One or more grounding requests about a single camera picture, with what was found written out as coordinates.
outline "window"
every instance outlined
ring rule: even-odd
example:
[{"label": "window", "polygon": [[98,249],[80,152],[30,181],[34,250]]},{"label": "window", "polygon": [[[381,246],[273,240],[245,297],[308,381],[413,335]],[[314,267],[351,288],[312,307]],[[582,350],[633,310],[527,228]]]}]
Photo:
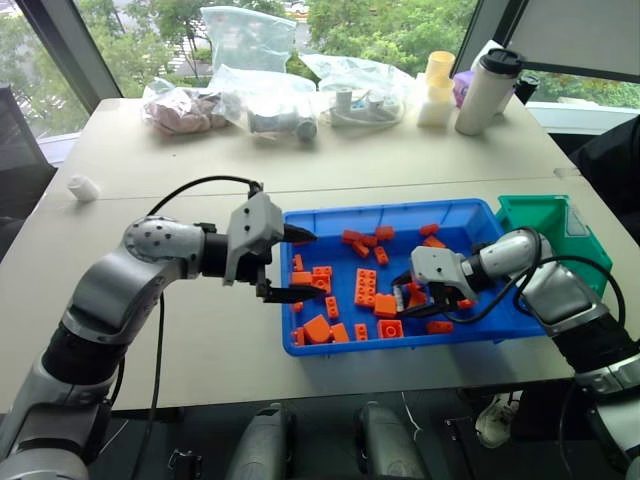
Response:
[{"label": "window", "polygon": [[12,0],[0,2],[0,83],[36,138],[81,130],[88,114]]},{"label": "window", "polygon": [[457,52],[476,0],[74,0],[126,97],[154,76],[206,86],[211,42],[200,7],[233,5],[298,22],[290,73],[313,79],[298,52],[348,55],[416,75],[433,50]]},{"label": "window", "polygon": [[607,107],[640,108],[640,84],[600,78],[534,72],[540,86],[531,97],[536,102],[591,103]]}]

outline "black cable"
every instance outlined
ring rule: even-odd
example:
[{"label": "black cable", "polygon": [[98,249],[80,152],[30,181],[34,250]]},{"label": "black cable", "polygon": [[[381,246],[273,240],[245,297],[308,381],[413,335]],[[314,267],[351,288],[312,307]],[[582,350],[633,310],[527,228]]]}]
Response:
[{"label": "black cable", "polygon": [[140,473],[140,467],[144,461],[147,448],[149,447],[149,440],[151,439],[151,432],[153,431],[153,422],[156,416],[156,409],[158,407],[158,394],[160,393],[160,371],[162,369],[162,339],[164,337],[164,294],[160,294],[160,319],[158,321],[158,345],[156,347],[156,372],[153,381],[153,397],[151,399],[151,407],[149,408],[149,416],[147,417],[147,423],[145,425],[144,434],[142,436],[142,442],[138,448],[138,454],[136,461],[131,470],[129,480],[135,480]]},{"label": "black cable", "polygon": [[255,180],[249,180],[248,178],[235,177],[233,175],[212,175],[212,176],[209,176],[209,177],[202,177],[202,178],[198,178],[196,180],[193,180],[193,181],[191,181],[189,183],[185,183],[184,185],[182,185],[179,188],[176,188],[173,192],[171,192],[169,195],[167,195],[162,200],[160,200],[156,204],[155,207],[153,207],[151,210],[149,210],[149,213],[147,214],[147,216],[155,215],[156,213],[158,213],[158,210],[160,210],[162,207],[164,207],[167,203],[169,203],[171,200],[173,200],[175,197],[180,195],[185,190],[188,190],[188,189],[190,189],[192,187],[195,187],[196,185],[200,185],[202,183],[213,182],[213,181],[216,181],[216,180],[226,180],[226,181],[229,181],[229,182],[245,183],[245,184],[249,185],[249,188],[251,190],[254,190],[254,189],[262,190],[262,186],[260,185],[259,182],[256,182]]},{"label": "black cable", "polygon": [[[614,293],[616,294],[616,300],[618,302],[618,323],[620,324],[620,326],[624,327],[626,322],[627,310],[624,303],[624,295],[622,294],[622,289],[620,288],[620,285],[618,285],[618,282],[616,281],[616,279],[613,278],[613,275],[611,275],[611,273],[599,263],[594,262],[590,258],[579,257],[577,255],[556,255],[554,257],[548,257],[538,261],[535,264],[535,268],[541,267],[542,265],[545,265],[551,262],[564,262],[564,261],[574,261],[574,262],[580,262],[586,265],[590,265],[591,267],[598,270],[602,275],[604,275],[604,277],[611,284],[611,288],[613,289]],[[491,310],[495,308],[495,306],[500,302],[500,300],[504,298],[504,296],[509,292],[509,290],[516,284],[516,282],[518,282],[527,273],[528,273],[528,270],[520,273],[519,275],[509,280],[509,282],[507,282],[507,284],[502,288],[502,290],[500,290],[500,293],[498,293],[498,295],[496,295],[496,297],[489,303],[489,305],[487,305],[485,309],[479,314],[469,318],[459,318],[459,317],[452,316],[448,312],[444,312],[444,316],[448,320],[451,320],[452,322],[457,322],[457,323],[474,323],[479,320],[482,320],[491,312]]]},{"label": "black cable", "polygon": [[120,393],[120,388],[122,388],[122,380],[124,379],[124,366],[125,361],[124,357],[118,363],[118,376],[116,377],[116,383],[113,387],[113,393],[111,394],[111,398],[109,399],[109,403],[113,407],[116,403],[116,399],[118,398],[118,394]]},{"label": "black cable", "polygon": [[564,465],[565,470],[569,474],[569,478],[575,480],[576,476],[571,469],[571,465],[569,464],[569,459],[567,458],[567,446],[564,441],[564,420],[567,415],[567,410],[569,410],[569,403],[571,403],[571,398],[573,397],[573,393],[576,389],[576,382],[572,381],[567,394],[562,401],[562,409],[560,410],[560,420],[558,421],[558,448],[560,449],[560,458],[562,459],[562,463]]},{"label": "black cable", "polygon": [[529,317],[531,317],[531,312],[529,312],[526,308],[524,308],[522,305],[520,305],[520,297],[522,295],[522,292],[524,291],[524,289],[527,287],[527,285],[529,284],[529,282],[531,281],[531,279],[533,278],[533,276],[536,273],[536,269],[538,268],[537,265],[540,262],[540,259],[542,258],[542,242],[540,241],[540,234],[535,231],[533,228],[531,227],[520,227],[519,230],[524,230],[525,232],[529,232],[532,236],[533,236],[533,263],[531,264],[531,266],[527,269],[527,274],[524,278],[524,280],[522,281],[522,283],[520,284],[520,286],[518,287],[518,290],[516,291],[515,295],[513,296],[513,308],[515,308],[518,312],[524,314],[524,315],[528,315]]}]

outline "purple object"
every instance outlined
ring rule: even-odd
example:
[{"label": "purple object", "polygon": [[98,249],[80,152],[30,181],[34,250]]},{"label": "purple object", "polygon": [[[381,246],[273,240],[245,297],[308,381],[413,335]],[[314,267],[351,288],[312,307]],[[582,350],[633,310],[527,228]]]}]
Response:
[{"label": "purple object", "polygon": [[469,90],[469,85],[471,85],[471,79],[473,78],[473,72],[471,70],[467,70],[466,72],[456,73],[453,76],[453,96],[456,99],[456,107],[460,108],[462,106],[462,102],[464,102],[464,97],[467,96],[467,90]]}]

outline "blue plastic tray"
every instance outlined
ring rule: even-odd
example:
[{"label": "blue plastic tray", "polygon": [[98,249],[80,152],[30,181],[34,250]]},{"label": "blue plastic tray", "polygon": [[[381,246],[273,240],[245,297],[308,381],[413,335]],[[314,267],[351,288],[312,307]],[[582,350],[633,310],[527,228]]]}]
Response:
[{"label": "blue plastic tray", "polygon": [[[437,223],[440,230],[436,234],[448,248],[467,256],[471,254],[471,245],[498,239],[503,230],[482,200],[463,199],[439,202],[402,203],[325,210],[307,210],[288,212],[285,221],[292,225],[312,231],[318,240],[308,245],[293,246],[281,244],[282,283],[287,284],[292,272],[293,255],[302,255],[304,268],[311,271],[315,266],[333,267],[331,279],[332,291],[338,301],[340,318],[331,323],[342,322],[347,328],[350,342],[319,345],[295,346],[292,332],[318,314],[326,315],[324,298],[305,302],[299,313],[294,313],[289,305],[282,309],[282,343],[285,350],[294,356],[324,355],[359,350],[381,348],[418,347],[446,343],[469,342],[476,340],[504,340],[507,338],[527,337],[543,334],[535,319],[516,311],[512,305],[513,292],[493,309],[483,320],[470,325],[456,324],[454,332],[443,335],[427,335],[426,323],[430,320],[444,320],[440,315],[427,319],[403,320],[404,338],[378,339],[377,319],[370,308],[354,305],[354,284],[356,268],[375,269],[377,291],[391,293],[391,280],[409,268],[411,251],[422,244],[424,237],[419,233],[422,225]],[[351,245],[342,243],[344,229],[357,230],[364,234],[373,234],[376,227],[391,225],[395,237],[382,242],[390,262],[380,266],[373,252],[368,258],[360,258]],[[478,304],[469,310],[477,313],[495,297],[503,284],[493,290],[480,294]],[[355,341],[354,324],[367,325],[369,340]]]}]

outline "white cable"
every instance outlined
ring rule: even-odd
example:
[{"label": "white cable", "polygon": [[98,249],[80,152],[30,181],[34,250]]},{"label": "white cable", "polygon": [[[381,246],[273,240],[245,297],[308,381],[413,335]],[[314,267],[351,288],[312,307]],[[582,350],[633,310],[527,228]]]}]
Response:
[{"label": "white cable", "polygon": [[128,423],[129,423],[129,420],[125,420],[125,422],[118,429],[118,431],[116,433],[114,433],[111,436],[111,438],[109,440],[107,440],[107,443],[105,443],[104,446],[100,449],[100,451],[98,452],[98,456],[102,455],[102,452],[104,452],[107,448],[109,448],[109,445],[111,445],[111,442],[113,442],[116,439],[116,437],[118,435],[120,435],[120,432],[122,432],[122,430],[124,430],[124,427],[126,427]]},{"label": "white cable", "polygon": [[416,423],[416,421],[413,419],[413,415],[411,415],[411,410],[409,410],[409,405],[407,405],[407,399],[404,397],[404,392],[400,392],[400,395],[402,395],[402,403],[404,403],[404,409],[407,411],[407,416],[409,417],[409,421],[411,422],[411,425],[413,425],[413,427],[415,428],[415,430],[413,431],[413,441],[416,441],[416,438],[418,437],[418,433],[422,432],[422,427],[420,425],[418,425]]}]

